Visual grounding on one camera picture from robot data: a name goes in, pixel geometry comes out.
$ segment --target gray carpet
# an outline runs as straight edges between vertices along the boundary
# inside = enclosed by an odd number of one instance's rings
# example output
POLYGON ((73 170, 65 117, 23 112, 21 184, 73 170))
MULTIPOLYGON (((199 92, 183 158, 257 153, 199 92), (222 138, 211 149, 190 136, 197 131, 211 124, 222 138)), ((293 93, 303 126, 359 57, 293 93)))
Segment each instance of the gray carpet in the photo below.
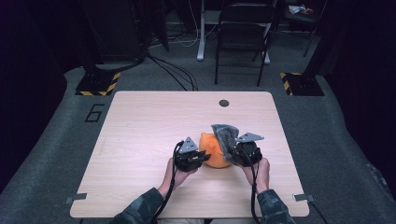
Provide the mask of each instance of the gray carpet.
MULTIPOLYGON (((315 204, 329 223, 396 223, 396 203, 372 175, 372 169, 356 142, 346 130, 339 104, 325 79, 318 83, 325 96, 288 96, 281 72, 303 72, 313 49, 303 57, 307 39, 302 35, 278 33, 270 49, 271 64, 264 67, 262 85, 256 87, 258 69, 245 68, 236 73, 222 70, 214 85, 214 47, 206 41, 205 60, 196 61, 198 43, 186 48, 171 44, 149 49, 151 55, 180 65, 190 71, 199 91, 269 91, 287 136, 291 154, 304 192, 312 194, 315 204)), ((118 67, 111 64, 105 67, 118 67)), ((76 96, 75 88, 83 77, 82 68, 65 74, 67 91, 46 131, 19 171, 0 196, 0 223, 79 223, 70 217, 74 195, 90 159, 96 138, 106 118, 114 92, 109 96, 76 96), (94 104, 103 104, 98 122, 84 122, 94 104)), ((191 89, 187 82, 183 85, 191 89)), ((122 72, 115 91, 183 91, 150 59, 122 72)), ((310 207, 308 217, 298 223, 323 223, 310 207)), ((84 219, 83 223, 107 223, 107 218, 84 219)))

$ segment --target black curtain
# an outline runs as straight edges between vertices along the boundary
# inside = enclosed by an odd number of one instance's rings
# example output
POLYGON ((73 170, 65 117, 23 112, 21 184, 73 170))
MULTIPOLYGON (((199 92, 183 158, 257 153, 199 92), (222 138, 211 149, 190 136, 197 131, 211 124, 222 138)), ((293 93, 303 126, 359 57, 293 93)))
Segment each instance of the black curtain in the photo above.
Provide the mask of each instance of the black curtain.
POLYGON ((346 127, 396 198, 396 43, 391 2, 349 1, 350 24, 326 80, 346 127))
POLYGON ((76 25, 88 55, 97 63, 100 55, 77 0, 4 0, 0 21, 3 191, 62 101, 64 73, 81 66, 69 35, 71 25, 76 25))

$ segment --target wrist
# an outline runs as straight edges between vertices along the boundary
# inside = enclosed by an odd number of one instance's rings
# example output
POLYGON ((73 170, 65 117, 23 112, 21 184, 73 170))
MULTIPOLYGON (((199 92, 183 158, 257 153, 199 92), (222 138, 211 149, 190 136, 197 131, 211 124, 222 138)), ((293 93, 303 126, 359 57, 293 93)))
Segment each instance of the wrist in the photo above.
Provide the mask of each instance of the wrist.
POLYGON ((256 193, 257 194, 260 194, 261 192, 263 192, 263 191, 266 191, 266 190, 268 190, 269 188, 268 188, 268 185, 267 184, 257 184, 257 186, 256 186, 256 193))
POLYGON ((159 188, 157 188, 157 190, 160 192, 160 194, 163 196, 163 198, 165 199, 165 197, 166 197, 166 194, 168 194, 168 191, 169 191, 169 186, 164 186, 164 185, 161 185, 159 188))

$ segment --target person's hand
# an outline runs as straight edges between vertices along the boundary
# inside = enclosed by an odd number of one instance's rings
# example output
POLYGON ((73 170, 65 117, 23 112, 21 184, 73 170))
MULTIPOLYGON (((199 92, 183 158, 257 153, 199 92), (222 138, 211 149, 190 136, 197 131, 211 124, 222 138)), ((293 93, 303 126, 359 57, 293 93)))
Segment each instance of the person's hand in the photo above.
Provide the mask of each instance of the person's hand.
MULTIPOLYGON (((254 172, 256 174, 257 167, 259 167, 259 172, 257 173, 256 179, 256 193, 269 189, 270 185, 270 162, 266 158, 262 158, 258 163, 253 165, 254 172)), ((251 173, 251 167, 241 167, 247 177, 247 182, 253 184, 253 173, 251 173)))
MULTIPOLYGON (((158 191, 161 193, 163 198, 165 198, 166 194, 169 191, 169 187, 172 180, 172 167, 173 167, 173 160, 171 158, 169 159, 168 165, 166 166, 166 172, 165 172, 165 176, 163 177, 163 183, 158 188, 158 191)), ((180 186, 187 179, 189 175, 194 174, 197 170, 198 169, 195 169, 187 173, 177 170, 175 176, 175 185, 173 187, 173 190, 175 190, 178 186, 180 186)))

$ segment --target small round hole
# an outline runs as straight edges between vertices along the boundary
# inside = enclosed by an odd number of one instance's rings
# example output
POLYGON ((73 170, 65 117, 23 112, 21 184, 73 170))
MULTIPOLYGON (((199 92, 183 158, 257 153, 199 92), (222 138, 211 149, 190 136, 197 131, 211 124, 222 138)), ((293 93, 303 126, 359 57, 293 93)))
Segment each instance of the small round hole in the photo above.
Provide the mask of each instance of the small round hole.
POLYGON ((220 100, 219 105, 222 107, 227 107, 230 104, 227 100, 220 100))

